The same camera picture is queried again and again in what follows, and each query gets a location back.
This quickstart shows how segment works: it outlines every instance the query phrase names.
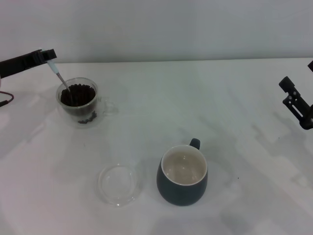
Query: white tabletop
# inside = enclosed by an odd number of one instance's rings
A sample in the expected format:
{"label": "white tabletop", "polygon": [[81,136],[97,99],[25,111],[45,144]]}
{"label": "white tabletop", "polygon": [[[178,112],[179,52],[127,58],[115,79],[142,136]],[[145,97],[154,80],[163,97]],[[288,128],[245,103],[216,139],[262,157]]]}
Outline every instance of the white tabletop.
{"label": "white tabletop", "polygon": [[[4,235],[311,235],[313,130],[282,104],[285,77],[313,103],[312,59],[58,64],[87,77],[118,113],[74,129],[57,112],[47,65],[2,80],[0,233]],[[201,140],[208,186],[188,207],[167,203],[156,173],[171,146]],[[95,191],[117,156],[145,166],[134,203]]]}

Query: ceramic mug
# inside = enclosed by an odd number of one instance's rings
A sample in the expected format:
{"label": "ceramic mug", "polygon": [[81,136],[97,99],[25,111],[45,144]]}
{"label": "ceramic mug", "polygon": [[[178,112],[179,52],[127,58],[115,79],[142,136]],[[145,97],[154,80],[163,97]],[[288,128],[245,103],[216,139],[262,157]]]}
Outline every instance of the ceramic mug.
{"label": "ceramic mug", "polygon": [[178,206],[197,202],[207,184],[207,162],[199,151],[200,140],[167,150],[157,170],[156,184],[162,197]]}

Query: white wall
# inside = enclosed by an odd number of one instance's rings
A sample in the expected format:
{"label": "white wall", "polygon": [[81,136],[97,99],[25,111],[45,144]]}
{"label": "white wall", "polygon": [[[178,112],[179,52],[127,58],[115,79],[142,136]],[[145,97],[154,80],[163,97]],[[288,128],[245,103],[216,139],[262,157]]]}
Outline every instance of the white wall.
{"label": "white wall", "polygon": [[312,0],[0,0],[0,61],[313,57]]}

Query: black cable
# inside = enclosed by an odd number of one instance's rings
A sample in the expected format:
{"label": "black cable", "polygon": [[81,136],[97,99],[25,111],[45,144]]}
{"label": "black cable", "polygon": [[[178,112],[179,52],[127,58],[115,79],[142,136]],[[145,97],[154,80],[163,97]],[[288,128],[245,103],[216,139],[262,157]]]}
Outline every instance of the black cable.
{"label": "black cable", "polygon": [[12,95],[11,93],[8,93],[8,92],[1,92],[1,91],[0,91],[0,93],[1,93],[1,94],[7,94],[7,95],[11,96],[11,99],[9,99],[9,100],[1,101],[1,102],[0,102],[0,107],[2,107],[3,105],[6,105],[6,104],[8,104],[8,103],[10,103],[10,102],[14,99],[14,95]]}

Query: mug handle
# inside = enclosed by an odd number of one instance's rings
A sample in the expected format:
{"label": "mug handle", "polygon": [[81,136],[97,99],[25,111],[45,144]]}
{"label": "mug handle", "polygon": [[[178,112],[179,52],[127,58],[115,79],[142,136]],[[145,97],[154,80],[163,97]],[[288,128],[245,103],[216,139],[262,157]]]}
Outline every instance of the mug handle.
{"label": "mug handle", "polygon": [[189,144],[190,146],[193,146],[194,148],[200,150],[200,140],[193,138]]}

